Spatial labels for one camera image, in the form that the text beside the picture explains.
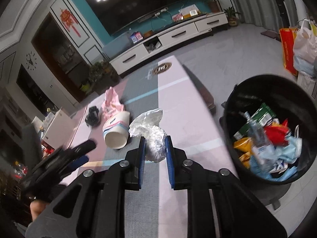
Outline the person's left hand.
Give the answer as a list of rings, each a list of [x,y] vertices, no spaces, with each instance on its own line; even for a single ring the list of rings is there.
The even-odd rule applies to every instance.
[[[34,221],[49,205],[48,202],[42,200],[34,200],[30,204],[30,211],[32,216],[32,221]]]

